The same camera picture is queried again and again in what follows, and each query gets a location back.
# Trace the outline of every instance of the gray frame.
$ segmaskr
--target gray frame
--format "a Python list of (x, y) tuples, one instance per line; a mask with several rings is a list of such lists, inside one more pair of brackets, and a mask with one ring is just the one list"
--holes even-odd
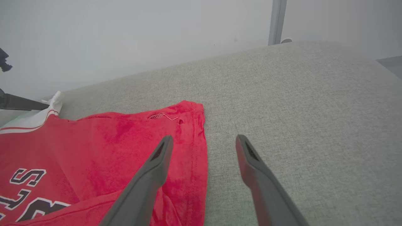
[(287, 0), (272, 0), (271, 25), (269, 27), (268, 45), (281, 43), (286, 1)]

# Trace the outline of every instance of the gray floor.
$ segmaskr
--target gray floor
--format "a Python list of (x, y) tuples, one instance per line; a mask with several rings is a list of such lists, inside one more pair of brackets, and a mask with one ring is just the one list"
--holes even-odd
[(397, 77), (402, 79), (402, 56), (384, 58), (377, 61), (382, 66), (394, 73)]

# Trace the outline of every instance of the black number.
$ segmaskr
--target black number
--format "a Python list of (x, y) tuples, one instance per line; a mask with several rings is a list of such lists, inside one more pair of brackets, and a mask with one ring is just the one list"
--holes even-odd
[(8, 210), (13, 210), (25, 200), (30, 192), (30, 190), (21, 189), (20, 193), (18, 193), (20, 198), (17, 200), (0, 196), (0, 204), (6, 205), (6, 209)]
[(11, 184), (16, 184), (20, 185), (25, 183), (31, 176), (36, 176), (34, 179), (31, 179), (27, 186), (30, 187), (35, 187), (35, 185), (39, 182), (39, 180), (42, 178), (43, 175), (46, 174), (46, 170), (44, 169), (31, 169), (30, 171), (26, 172), (21, 178), (16, 178), (17, 176), (20, 176), (23, 174), (27, 169), (18, 169), (13, 177), (10, 179)]
[(17, 222), (33, 219), (36, 214), (45, 215), (53, 213), (67, 206), (69, 206), (67, 203), (59, 201), (52, 202), (48, 199), (36, 198), (30, 204), (28, 204), (25, 211), (22, 213), (20, 218), (18, 218)]

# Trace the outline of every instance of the folded red cloth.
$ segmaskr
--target folded red cloth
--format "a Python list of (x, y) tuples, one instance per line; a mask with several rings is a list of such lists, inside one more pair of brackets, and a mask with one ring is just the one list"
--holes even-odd
[(0, 224), (98, 225), (159, 141), (171, 135), (168, 176), (151, 225), (203, 225), (208, 165), (202, 104), (182, 101), (77, 121), (45, 111), (39, 127), (21, 122), (1, 129)]

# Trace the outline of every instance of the white thread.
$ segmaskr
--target white thread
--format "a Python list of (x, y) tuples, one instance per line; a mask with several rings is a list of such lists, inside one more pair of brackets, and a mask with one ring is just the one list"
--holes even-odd
[(178, 118), (178, 117), (176, 117), (176, 118), (174, 118), (174, 119), (171, 119), (171, 118), (169, 118), (169, 116), (167, 116), (167, 115), (165, 115), (165, 114), (156, 114), (156, 115), (151, 115), (151, 116), (149, 116), (148, 119), (159, 119), (159, 118), (161, 118), (163, 115), (166, 116), (166, 118), (170, 119), (171, 121), (173, 121), (173, 120), (175, 120), (175, 119)]

